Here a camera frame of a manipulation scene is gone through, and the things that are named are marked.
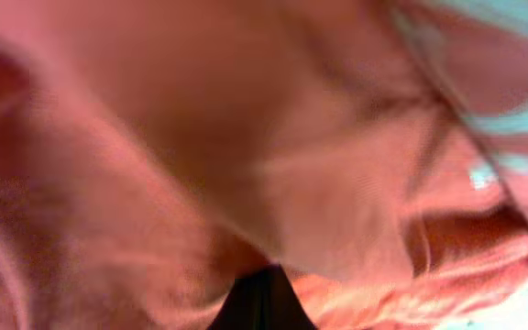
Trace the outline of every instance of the cloth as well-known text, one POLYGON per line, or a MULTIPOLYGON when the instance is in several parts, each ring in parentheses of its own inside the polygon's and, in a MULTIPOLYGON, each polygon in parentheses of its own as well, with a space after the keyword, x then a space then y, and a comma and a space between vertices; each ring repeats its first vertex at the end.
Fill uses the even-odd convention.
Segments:
POLYGON ((0 329, 202 329, 274 263, 321 329, 521 288, 528 181, 410 51, 423 5, 0 0, 0 329))

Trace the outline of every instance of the fabric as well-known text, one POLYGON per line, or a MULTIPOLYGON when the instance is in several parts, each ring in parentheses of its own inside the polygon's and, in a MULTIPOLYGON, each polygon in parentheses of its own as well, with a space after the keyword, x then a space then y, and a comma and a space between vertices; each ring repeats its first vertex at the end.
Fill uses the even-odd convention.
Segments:
POLYGON ((528 283, 528 181, 399 5, 0 0, 0 329, 203 329, 276 263, 321 329, 528 283))

